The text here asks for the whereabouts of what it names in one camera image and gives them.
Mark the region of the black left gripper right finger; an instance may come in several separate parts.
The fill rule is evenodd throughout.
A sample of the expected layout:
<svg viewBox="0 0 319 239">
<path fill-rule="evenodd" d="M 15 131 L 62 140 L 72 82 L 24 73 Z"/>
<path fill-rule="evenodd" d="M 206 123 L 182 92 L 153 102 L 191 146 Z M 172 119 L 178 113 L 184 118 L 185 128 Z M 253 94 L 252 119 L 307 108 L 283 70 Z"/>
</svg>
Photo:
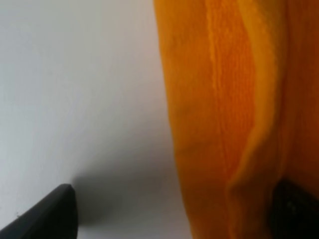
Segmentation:
<svg viewBox="0 0 319 239">
<path fill-rule="evenodd" d="M 293 182 L 281 180 L 272 194 L 269 229 L 274 239 L 317 239 L 319 200 Z"/>
</svg>

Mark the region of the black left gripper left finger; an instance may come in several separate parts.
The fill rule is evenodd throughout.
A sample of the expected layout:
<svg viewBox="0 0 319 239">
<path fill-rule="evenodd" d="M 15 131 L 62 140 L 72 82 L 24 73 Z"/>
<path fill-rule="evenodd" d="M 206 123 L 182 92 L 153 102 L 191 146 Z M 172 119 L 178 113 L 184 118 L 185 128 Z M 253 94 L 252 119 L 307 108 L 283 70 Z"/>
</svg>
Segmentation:
<svg viewBox="0 0 319 239">
<path fill-rule="evenodd" d="M 76 239 L 78 236 L 76 193 L 61 184 L 31 209 L 0 231 L 2 239 Z"/>
</svg>

